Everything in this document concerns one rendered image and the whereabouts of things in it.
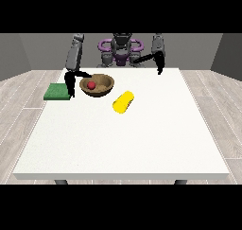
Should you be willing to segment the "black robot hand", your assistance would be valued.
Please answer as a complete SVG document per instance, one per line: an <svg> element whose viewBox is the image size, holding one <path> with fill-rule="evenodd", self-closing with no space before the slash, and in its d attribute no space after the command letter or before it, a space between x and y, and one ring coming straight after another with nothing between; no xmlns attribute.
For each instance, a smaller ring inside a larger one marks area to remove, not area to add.
<svg viewBox="0 0 242 230"><path fill-rule="evenodd" d="M75 96L76 77L90 78L91 75L82 71L68 71L65 73L64 80L70 97Z"/></svg>
<svg viewBox="0 0 242 230"><path fill-rule="evenodd" d="M164 69L164 53L162 51L157 51L153 54L148 54L134 60L134 63L145 62L148 60L154 60L157 65L158 74L161 75Z"/></svg>

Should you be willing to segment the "brown wooden bowl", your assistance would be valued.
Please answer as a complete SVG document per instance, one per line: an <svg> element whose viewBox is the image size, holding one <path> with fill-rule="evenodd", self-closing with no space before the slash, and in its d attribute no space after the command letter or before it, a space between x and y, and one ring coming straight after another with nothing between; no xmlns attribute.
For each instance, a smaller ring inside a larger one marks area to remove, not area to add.
<svg viewBox="0 0 242 230"><path fill-rule="evenodd" d="M95 88L88 88L88 82L93 81ZM114 79L105 74L93 74L90 78L84 78L79 82L80 89L90 97L103 97L109 94L114 86Z"/></svg>

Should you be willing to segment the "green square pad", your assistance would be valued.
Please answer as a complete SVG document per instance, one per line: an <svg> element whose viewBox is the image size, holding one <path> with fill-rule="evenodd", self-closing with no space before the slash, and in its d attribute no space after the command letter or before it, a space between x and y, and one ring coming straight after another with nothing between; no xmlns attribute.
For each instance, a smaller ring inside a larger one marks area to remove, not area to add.
<svg viewBox="0 0 242 230"><path fill-rule="evenodd" d="M69 100L67 86L65 83L50 83L44 96L44 100Z"/></svg>

